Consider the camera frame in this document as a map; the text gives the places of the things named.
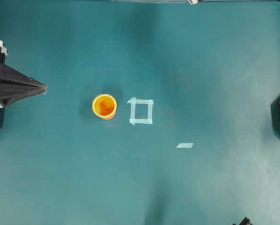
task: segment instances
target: orange cup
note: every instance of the orange cup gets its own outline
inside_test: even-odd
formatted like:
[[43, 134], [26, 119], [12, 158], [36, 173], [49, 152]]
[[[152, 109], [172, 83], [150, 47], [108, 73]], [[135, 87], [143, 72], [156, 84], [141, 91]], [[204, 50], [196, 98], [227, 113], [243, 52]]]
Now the orange cup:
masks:
[[92, 110], [96, 116], [103, 120], [110, 120], [116, 114], [117, 102], [108, 94], [98, 95], [92, 102]]

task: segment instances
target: tape strip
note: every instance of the tape strip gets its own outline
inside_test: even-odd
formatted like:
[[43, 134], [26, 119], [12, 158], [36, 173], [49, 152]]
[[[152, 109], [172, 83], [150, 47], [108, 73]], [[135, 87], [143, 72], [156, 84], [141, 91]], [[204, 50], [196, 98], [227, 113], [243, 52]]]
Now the tape strip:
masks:
[[193, 143], [180, 143], [178, 144], [177, 148], [192, 148]]
[[[144, 100], [136, 99], [136, 97], [131, 98], [127, 101], [128, 104], [131, 104], [131, 117], [130, 123], [135, 125], [136, 123], [142, 124], [153, 124], [153, 100]], [[136, 104], [145, 104], [148, 105], [147, 119], [136, 119]]]

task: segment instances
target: teal mat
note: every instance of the teal mat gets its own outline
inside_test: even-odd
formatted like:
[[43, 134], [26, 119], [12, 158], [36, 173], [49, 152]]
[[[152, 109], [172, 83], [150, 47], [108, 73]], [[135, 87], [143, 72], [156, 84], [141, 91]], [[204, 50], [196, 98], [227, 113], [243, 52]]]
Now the teal mat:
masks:
[[48, 86], [6, 109], [0, 225], [280, 225], [280, 3], [1, 0], [0, 39]]

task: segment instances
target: teal table surface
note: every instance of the teal table surface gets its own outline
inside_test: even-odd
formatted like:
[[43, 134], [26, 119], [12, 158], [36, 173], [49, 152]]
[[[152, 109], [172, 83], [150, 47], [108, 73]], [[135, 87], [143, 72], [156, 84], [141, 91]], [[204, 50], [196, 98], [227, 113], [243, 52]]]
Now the teal table surface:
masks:
[[6, 109], [0, 225], [280, 225], [279, 2], [1, 0], [0, 39], [48, 86]]

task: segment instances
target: painter's tape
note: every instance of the painter's tape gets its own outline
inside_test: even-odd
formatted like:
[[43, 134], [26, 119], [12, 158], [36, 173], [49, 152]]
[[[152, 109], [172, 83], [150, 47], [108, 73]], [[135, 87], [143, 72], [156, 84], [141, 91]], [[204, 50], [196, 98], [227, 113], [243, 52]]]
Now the painter's tape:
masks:
[[[131, 117], [130, 123], [135, 125], [136, 123], [142, 124], [153, 124], [153, 100], [144, 100], [144, 99], [136, 99], [136, 97], [131, 98], [127, 101], [128, 104], [131, 104]], [[145, 104], [148, 105], [147, 119], [136, 119], [136, 104]]]
[[178, 144], [177, 148], [192, 148], [193, 143], [180, 143]]
[[130, 104], [153, 105], [154, 101], [153, 100], [136, 99], [135, 97], [133, 97], [130, 100], [128, 100], [127, 103], [130, 103]]
[[132, 123], [133, 125], [135, 123], [153, 124], [153, 120], [151, 120], [151, 119], [130, 119], [130, 123]]

